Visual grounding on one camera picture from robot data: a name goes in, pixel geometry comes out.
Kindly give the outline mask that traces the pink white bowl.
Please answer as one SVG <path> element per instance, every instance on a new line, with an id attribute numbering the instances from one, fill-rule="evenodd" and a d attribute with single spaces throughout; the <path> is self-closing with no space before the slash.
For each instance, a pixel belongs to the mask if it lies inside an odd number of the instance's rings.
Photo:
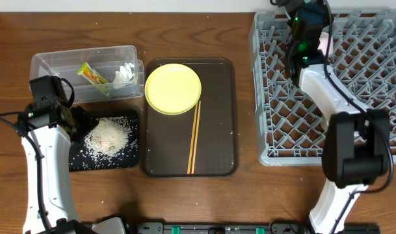
<path id="1" fill-rule="evenodd" d="M 324 55 L 326 54 L 328 39 L 329 39 L 328 33 L 322 32 L 321 36 L 319 38 L 320 44 L 318 46 L 318 49 L 320 49 Z M 333 38 L 331 38 L 328 56 L 333 55 L 333 54 L 334 54 L 334 43 L 333 43 Z"/>

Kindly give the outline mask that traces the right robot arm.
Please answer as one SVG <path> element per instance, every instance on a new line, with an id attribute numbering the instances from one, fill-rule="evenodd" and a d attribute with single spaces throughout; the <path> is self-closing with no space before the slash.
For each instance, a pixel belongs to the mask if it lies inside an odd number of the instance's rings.
<path id="1" fill-rule="evenodd" d="M 321 164 L 326 181 L 308 223 L 299 233 L 344 233 L 344 222 L 362 194 L 379 193 L 393 180 L 389 115 L 355 97 L 328 61 L 334 18 L 327 1 L 272 1 L 291 28 L 285 72 L 326 120 Z"/>

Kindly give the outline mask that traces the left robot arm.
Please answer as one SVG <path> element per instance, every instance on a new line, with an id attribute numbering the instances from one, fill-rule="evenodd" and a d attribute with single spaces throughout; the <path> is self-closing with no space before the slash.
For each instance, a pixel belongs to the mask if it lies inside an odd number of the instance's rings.
<path id="1" fill-rule="evenodd" d="M 80 221 L 73 203 L 69 156 L 98 121 L 65 94 L 57 76 L 31 80 L 33 102 L 16 126 L 27 159 L 28 205 L 24 233 L 128 233 L 120 216 L 95 224 Z"/>

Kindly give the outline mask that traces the white tissue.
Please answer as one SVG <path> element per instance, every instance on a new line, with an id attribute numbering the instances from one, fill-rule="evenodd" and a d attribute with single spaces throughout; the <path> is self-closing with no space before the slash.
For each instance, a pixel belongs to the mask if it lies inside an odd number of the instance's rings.
<path id="1" fill-rule="evenodd" d="M 120 66 L 118 71 L 115 71 L 115 77 L 113 80 L 113 84 L 124 84 L 133 81 L 134 79 L 134 67 L 133 63 L 125 63 L 123 66 Z"/>

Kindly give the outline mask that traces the green orange snack wrapper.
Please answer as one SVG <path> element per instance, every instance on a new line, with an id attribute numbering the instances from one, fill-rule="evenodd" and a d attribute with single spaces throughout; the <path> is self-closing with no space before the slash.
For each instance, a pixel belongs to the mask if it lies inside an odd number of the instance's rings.
<path id="1" fill-rule="evenodd" d="M 81 68 L 77 71 L 77 75 L 81 75 L 92 85 L 99 85 L 98 90 L 104 95 L 110 94 L 109 82 L 94 68 L 91 68 L 87 62 L 84 62 Z"/>

